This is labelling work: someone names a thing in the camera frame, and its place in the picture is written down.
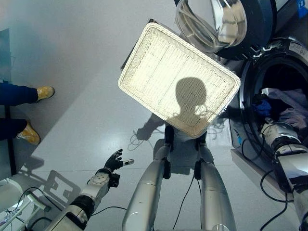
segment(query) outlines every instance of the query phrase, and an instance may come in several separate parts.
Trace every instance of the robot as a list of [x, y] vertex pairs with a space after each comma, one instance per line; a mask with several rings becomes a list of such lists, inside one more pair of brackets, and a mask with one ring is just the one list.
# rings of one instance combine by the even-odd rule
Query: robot
[[[205, 135], [196, 139], [199, 153], [194, 177], [202, 181], [201, 227], [203, 231], [235, 231], [235, 221], [222, 178], [214, 165]], [[296, 132], [284, 123], [272, 120], [263, 126], [260, 135], [272, 148], [272, 164], [277, 182], [286, 193], [292, 193], [300, 230], [308, 231], [308, 149], [301, 145]], [[122, 223], [123, 231], [153, 231], [163, 179], [170, 178], [168, 156], [173, 149], [174, 131], [165, 129], [165, 144], [141, 177], [128, 205]], [[47, 227], [46, 231], [84, 230], [91, 215], [110, 187], [117, 187], [120, 176], [113, 171], [134, 163], [121, 161], [122, 150], [115, 152], [89, 180], [80, 195]]]

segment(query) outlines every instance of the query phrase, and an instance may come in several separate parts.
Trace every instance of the clothes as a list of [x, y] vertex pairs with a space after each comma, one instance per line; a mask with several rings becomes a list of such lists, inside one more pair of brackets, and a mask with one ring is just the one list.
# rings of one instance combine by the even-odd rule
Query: clothes
[[290, 124], [301, 138], [305, 138], [308, 126], [308, 100], [303, 91], [301, 89], [281, 91], [267, 88], [262, 92], [269, 98], [281, 99], [292, 107], [280, 113], [279, 121]]
[[0, 119], [0, 141], [15, 138], [26, 126], [25, 119]]
[[307, 118], [294, 108], [289, 108], [280, 113], [279, 121], [285, 122], [294, 128], [303, 129], [307, 127]]
[[271, 105], [267, 100], [261, 100], [260, 104], [252, 104], [254, 111], [264, 117], [270, 116]]
[[308, 117], [308, 100], [301, 89], [281, 91], [279, 89], [265, 88], [262, 93], [270, 99], [280, 99], [299, 113]]
[[[36, 88], [0, 83], [0, 104], [16, 106], [35, 103], [38, 100]], [[0, 119], [0, 140], [15, 138], [27, 125], [25, 119]]]
[[17, 106], [23, 103], [35, 103], [38, 100], [36, 88], [0, 83], [0, 104]]

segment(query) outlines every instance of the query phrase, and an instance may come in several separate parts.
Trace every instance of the laundry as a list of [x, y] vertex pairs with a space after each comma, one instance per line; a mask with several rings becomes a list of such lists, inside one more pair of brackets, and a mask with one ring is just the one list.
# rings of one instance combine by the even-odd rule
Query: laundry
[[282, 100], [292, 108], [296, 109], [299, 113], [308, 117], [308, 100], [303, 90], [286, 90], [281, 91], [274, 88], [265, 88], [262, 90], [263, 94], [266, 94], [270, 99]]
[[298, 131], [308, 126], [308, 100], [301, 89], [281, 91], [265, 88], [262, 93], [270, 99], [280, 99], [292, 107], [280, 113], [279, 121], [291, 125]]
[[294, 128], [303, 129], [307, 127], [308, 119], [294, 108], [289, 108], [280, 113], [279, 121], [285, 122]]
[[259, 104], [252, 104], [254, 111], [264, 117], [270, 117], [271, 105], [267, 100], [261, 100]]

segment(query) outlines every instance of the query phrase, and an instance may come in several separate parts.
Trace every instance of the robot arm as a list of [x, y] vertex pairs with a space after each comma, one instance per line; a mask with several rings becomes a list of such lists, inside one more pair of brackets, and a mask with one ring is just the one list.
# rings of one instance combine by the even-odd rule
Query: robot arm
[[120, 175], [113, 171], [125, 165], [131, 165], [134, 160], [121, 161], [122, 149], [107, 160], [104, 168], [99, 169], [88, 181], [79, 196], [66, 207], [45, 231], [81, 231], [84, 230], [91, 215], [110, 187], [117, 187]]
[[261, 130], [266, 143], [273, 150], [273, 167], [279, 187], [293, 193], [294, 205], [301, 231], [308, 231], [308, 148], [286, 123], [268, 119]]

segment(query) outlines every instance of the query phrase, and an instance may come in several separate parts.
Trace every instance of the white container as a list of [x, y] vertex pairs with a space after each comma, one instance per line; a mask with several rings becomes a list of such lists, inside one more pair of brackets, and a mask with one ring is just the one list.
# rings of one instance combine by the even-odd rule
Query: white container
[[230, 103], [240, 83], [233, 72], [191, 44], [149, 23], [118, 85], [161, 119], [197, 138]]

